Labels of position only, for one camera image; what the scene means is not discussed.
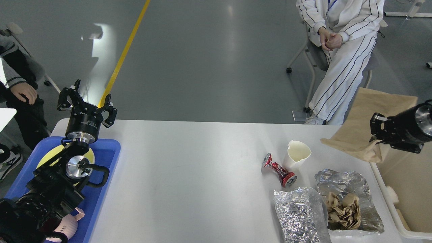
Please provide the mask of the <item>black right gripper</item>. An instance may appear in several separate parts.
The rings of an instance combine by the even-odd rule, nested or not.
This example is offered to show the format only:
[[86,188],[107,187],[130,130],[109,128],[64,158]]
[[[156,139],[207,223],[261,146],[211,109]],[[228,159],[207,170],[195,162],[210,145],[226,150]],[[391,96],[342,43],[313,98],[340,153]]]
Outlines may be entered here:
[[373,140],[391,148],[419,154],[425,142],[431,142],[431,104],[421,103],[395,116],[374,113],[369,121]]

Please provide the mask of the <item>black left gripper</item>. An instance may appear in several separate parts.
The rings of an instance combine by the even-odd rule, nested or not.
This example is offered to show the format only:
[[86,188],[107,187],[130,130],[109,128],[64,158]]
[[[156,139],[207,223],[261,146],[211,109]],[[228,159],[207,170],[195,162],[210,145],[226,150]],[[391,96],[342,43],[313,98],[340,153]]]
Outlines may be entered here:
[[[111,127],[117,116],[117,109],[111,103],[111,94],[106,95],[102,107],[96,109],[96,113],[85,114],[84,100],[78,89],[81,80],[77,80],[69,88],[65,87],[59,94],[57,103],[58,111],[71,111],[66,138],[69,140],[80,140],[88,144],[98,140],[101,124],[106,128]],[[108,112],[108,117],[103,118],[103,112]]]

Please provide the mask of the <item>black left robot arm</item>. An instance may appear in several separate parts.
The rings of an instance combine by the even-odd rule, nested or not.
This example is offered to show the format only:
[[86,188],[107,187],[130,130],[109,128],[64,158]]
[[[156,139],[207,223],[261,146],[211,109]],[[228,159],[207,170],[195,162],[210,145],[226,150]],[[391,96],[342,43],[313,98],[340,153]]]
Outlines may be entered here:
[[1,240],[6,243],[42,243],[46,238],[68,242],[65,233],[56,232],[54,222],[60,222],[85,198],[85,186],[100,188],[106,184],[109,169],[92,164],[85,158],[90,144],[98,139],[100,126],[113,125],[117,109],[105,97],[99,108],[85,102],[78,89],[80,80],[59,95],[57,109],[69,109],[71,117],[63,149],[36,170],[26,187],[29,191],[18,200],[1,200]]

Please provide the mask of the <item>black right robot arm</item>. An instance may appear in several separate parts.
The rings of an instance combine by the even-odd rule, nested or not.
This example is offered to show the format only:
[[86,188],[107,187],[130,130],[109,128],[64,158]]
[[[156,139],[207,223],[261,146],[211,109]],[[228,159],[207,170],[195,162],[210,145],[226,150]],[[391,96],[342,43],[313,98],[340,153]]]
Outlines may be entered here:
[[373,140],[391,148],[419,154],[424,143],[432,140],[431,100],[418,104],[395,116],[375,112],[370,119]]

